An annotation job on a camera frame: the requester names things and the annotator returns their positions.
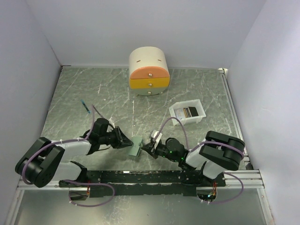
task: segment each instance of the white plastic bin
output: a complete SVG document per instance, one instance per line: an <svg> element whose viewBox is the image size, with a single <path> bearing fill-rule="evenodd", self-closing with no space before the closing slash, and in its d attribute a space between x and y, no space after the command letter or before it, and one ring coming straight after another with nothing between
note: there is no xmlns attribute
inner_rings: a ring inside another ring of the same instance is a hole
<svg viewBox="0 0 300 225"><path fill-rule="evenodd" d="M183 108L195 107L198 113L198 116L184 118L176 115L175 111ZM187 123L199 123L203 117L206 117L205 111L202 107L200 99L189 100L184 102L176 102L172 106L169 107L169 111L172 117L178 118L183 125ZM178 125L179 122L177 120L172 120L173 125Z"/></svg>

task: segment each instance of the white metal frame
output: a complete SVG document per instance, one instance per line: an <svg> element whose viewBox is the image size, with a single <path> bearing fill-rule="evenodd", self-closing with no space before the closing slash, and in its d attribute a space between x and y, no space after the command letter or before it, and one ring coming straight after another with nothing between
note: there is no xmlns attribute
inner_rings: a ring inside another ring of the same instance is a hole
<svg viewBox="0 0 300 225"><path fill-rule="evenodd" d="M231 112L231 115L233 118L235 131L237 133L237 136L243 140L242 132L241 132L240 125L239 125L239 122L237 119L237 115L234 110L233 101L232 101L229 87L227 84L226 74L225 74L224 70L223 70L223 72L221 70L219 70L219 71L221 73L221 77L223 80L223 86L226 91L227 101L229 103L230 112ZM245 153L244 162L250 163L249 156L248 156L246 149L245 149L244 153ZM263 180L262 180L259 170L238 170L238 171L226 171L226 172L231 173L231 174L237 176L238 178L240 178L244 184L244 188L255 188L257 190L266 224L275 225L274 217L271 213L270 205L268 202L268 198L267 198L267 195L266 195L266 192L264 189ZM226 182L225 187L218 187L218 188L219 189L241 188L240 182L229 175L225 175L225 182ZM204 187L197 188L197 190L203 190L203 189L211 189L211 188L204 188ZM87 188L86 187L61 188L61 187L59 187L57 181L50 182L48 185L46 185L43 188L37 188L34 185L26 185L22 181L22 179L20 179L16 193L15 193L14 200L11 204L9 213L7 215L5 225L13 225L15 223L15 219L17 217L17 213L18 213L25 190L77 190L77 191L83 190L84 191L84 190L87 190Z"/></svg>

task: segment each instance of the gray marble surface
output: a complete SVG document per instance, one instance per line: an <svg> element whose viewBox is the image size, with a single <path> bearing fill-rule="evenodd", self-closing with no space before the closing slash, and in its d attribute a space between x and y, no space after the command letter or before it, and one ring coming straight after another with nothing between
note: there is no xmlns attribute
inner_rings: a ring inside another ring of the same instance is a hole
<svg viewBox="0 0 300 225"><path fill-rule="evenodd" d="M107 118L112 117L116 126L131 138L142 136L149 141L149 134L159 129L170 117L169 107L176 102L200 99L206 118L198 124L187 124L185 129L190 147L204 139L209 130L236 136L229 103L218 70L170 69L170 86L161 95L136 96L128 85L128 69L64 67L42 136L52 140L81 136L90 128L91 115L80 99L96 108ZM169 121L163 130L163 141L175 137L185 145L180 126ZM95 152L77 156L73 160L89 170L178 170L177 163L165 158L153 159L146 152L130 157L126 149Z"/></svg>

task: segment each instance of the blue marker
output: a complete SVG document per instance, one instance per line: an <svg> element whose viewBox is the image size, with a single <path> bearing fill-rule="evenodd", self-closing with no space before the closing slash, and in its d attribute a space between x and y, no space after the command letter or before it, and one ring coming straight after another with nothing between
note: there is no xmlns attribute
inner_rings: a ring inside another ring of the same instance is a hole
<svg viewBox="0 0 300 225"><path fill-rule="evenodd" d="M83 101L82 99L81 99L80 101L82 102L82 104L83 104L84 108L86 109L86 111L88 111L88 113L90 113L90 110L89 110L89 108L86 106L86 104L84 103L84 101Z"/></svg>

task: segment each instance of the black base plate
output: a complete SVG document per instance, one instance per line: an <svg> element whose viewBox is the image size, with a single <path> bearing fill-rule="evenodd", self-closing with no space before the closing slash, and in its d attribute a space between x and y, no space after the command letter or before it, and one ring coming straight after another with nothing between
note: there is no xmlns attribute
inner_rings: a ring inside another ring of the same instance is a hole
<svg viewBox="0 0 300 225"><path fill-rule="evenodd" d="M212 187L215 181L219 187L225 186L224 175L211 180L202 175L201 170L167 171L87 171L90 183L109 183L116 195L172 195L197 196L196 187ZM60 181L61 188L76 187ZM91 186L90 197L111 195L111 189L104 186Z"/></svg>

